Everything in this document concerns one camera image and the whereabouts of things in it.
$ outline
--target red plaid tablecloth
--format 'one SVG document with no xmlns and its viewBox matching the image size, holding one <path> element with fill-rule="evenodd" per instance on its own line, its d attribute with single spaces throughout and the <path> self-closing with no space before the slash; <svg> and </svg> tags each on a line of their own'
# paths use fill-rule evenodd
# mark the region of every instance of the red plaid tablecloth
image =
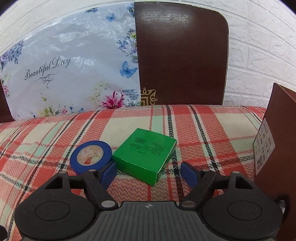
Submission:
<svg viewBox="0 0 296 241">
<path fill-rule="evenodd" d="M 222 175 L 237 170 L 253 179 L 252 142 L 264 112 L 257 107 L 147 106 L 0 124 L 0 224 L 9 240 L 20 240 L 16 206 L 58 171 L 74 175 L 69 158 L 77 146 L 102 140 L 114 151 L 136 128 L 174 137 L 176 152 L 155 187 L 118 171 L 108 192 L 119 203 L 179 202 L 189 192 L 180 176 L 182 161 Z M 81 190 L 73 192 L 83 195 Z"/>
</svg>

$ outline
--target brown headboard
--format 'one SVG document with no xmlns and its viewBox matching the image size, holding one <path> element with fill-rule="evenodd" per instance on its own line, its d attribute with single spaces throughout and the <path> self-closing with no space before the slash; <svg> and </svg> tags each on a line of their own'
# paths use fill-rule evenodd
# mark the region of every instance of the brown headboard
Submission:
<svg viewBox="0 0 296 241">
<path fill-rule="evenodd" d="M 142 104 L 222 104 L 228 24 L 220 13 L 135 2 L 135 18 Z"/>
</svg>

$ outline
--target white brick wall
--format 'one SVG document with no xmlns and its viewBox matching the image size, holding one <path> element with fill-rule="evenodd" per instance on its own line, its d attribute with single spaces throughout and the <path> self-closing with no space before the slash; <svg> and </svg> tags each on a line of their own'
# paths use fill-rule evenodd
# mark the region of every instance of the white brick wall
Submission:
<svg viewBox="0 0 296 241">
<path fill-rule="evenodd" d="M 116 1 L 18 0 L 0 16 L 0 54 L 50 20 Z M 216 10 L 227 19 L 229 66 L 225 105 L 266 107 L 274 82 L 296 91 L 296 15 L 280 0 L 182 2 Z"/>
</svg>

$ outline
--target blue tape roll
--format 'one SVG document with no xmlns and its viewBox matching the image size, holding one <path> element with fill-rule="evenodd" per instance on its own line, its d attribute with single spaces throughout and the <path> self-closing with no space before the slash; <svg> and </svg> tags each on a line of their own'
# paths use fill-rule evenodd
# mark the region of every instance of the blue tape roll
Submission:
<svg viewBox="0 0 296 241">
<path fill-rule="evenodd" d="M 91 145 L 96 145 L 102 148 L 103 156 L 97 163 L 94 163 L 92 165 L 81 165 L 77 160 L 78 154 L 83 148 Z M 89 141 L 81 144 L 73 151 L 73 153 L 70 156 L 70 166 L 75 171 L 76 174 L 81 174 L 83 172 L 88 171 L 89 169 L 100 170 L 110 161 L 111 157 L 112 157 L 112 150 L 111 150 L 111 147 L 106 142 Z"/>
</svg>

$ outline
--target pink flower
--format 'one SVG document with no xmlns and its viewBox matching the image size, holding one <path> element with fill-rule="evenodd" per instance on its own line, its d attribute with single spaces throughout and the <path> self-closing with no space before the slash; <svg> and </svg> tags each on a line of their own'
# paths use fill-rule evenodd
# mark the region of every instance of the pink flower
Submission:
<svg viewBox="0 0 296 241">
<path fill-rule="evenodd" d="M 3 85 L 2 87 L 3 87 L 4 95 L 7 97 L 9 95 L 9 89 L 7 85 Z"/>
<path fill-rule="evenodd" d="M 66 114 L 68 111 L 66 110 L 66 108 L 62 109 L 62 115 Z"/>
<path fill-rule="evenodd" d="M 119 97 L 119 95 L 114 91 L 112 96 L 106 96 L 106 102 L 102 102 L 102 107 L 106 107 L 107 109 L 121 108 L 123 106 L 123 100 L 123 94 Z"/>
</svg>

